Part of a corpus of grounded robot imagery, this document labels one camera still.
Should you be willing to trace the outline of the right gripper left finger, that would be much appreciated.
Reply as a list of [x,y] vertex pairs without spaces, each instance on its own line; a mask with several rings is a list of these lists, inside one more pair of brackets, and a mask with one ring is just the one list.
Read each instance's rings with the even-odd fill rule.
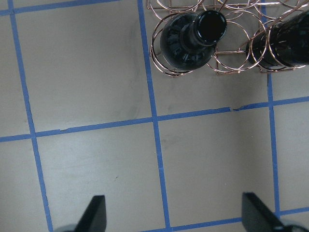
[[104,195],[94,196],[80,218],[75,232],[104,232],[107,227]]

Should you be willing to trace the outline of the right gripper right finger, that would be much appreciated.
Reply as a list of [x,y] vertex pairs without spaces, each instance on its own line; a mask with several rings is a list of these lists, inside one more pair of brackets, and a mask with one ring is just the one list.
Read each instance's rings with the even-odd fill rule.
[[253,192],[242,194],[241,220],[247,232],[286,232],[281,221]]

